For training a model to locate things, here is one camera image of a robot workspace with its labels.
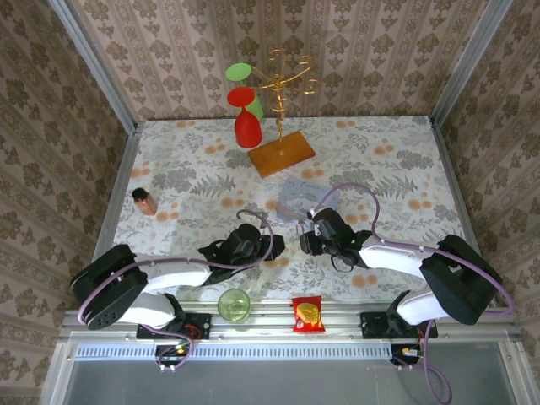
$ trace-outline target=small bottle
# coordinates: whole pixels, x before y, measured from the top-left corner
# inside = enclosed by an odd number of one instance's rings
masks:
[[[141,210],[144,215],[154,215],[158,210],[158,204],[152,198],[149,192],[143,188],[136,188],[132,193],[135,205]]]

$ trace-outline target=wooden base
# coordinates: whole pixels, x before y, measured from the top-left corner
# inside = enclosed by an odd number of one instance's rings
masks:
[[[262,178],[315,156],[300,131],[283,137],[283,154],[279,154],[279,150],[279,139],[276,139],[247,153]]]

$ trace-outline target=wall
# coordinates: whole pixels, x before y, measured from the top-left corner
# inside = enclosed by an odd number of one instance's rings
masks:
[[[0,403],[37,402],[126,142],[45,2],[0,2]]]
[[[270,72],[276,48],[293,61],[312,55],[322,81],[317,95],[293,99],[291,116],[428,115],[486,2],[72,3],[133,116],[148,120],[233,116],[225,69],[249,62]]]
[[[540,381],[540,2],[515,0],[443,126],[483,254]]]

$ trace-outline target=chip bag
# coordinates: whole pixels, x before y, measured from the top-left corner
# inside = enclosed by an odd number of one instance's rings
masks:
[[[324,332],[321,320],[321,296],[293,298],[294,319],[293,332]]]

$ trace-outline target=floral tablecloth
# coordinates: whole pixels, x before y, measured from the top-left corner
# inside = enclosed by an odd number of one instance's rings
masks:
[[[462,225],[425,116],[290,118],[285,132],[300,130],[316,156],[262,179],[235,142],[234,120],[152,121],[143,130],[115,244],[134,252],[180,255],[226,238],[241,221],[238,209],[265,212],[287,249],[274,262],[226,282],[174,289],[181,300],[216,300],[226,289],[244,289],[253,300],[319,295],[335,300],[393,300],[420,289],[413,276],[385,269],[337,273],[329,256],[304,254],[296,228],[278,222],[275,207],[290,176],[322,185],[346,181],[370,185],[381,200],[378,230],[404,240],[462,236]],[[277,137],[275,121],[262,120],[263,142]],[[154,216],[134,206],[143,187],[158,201]],[[367,193],[341,193],[339,213],[354,229],[368,229],[375,204]],[[259,225],[248,216],[246,222]]]

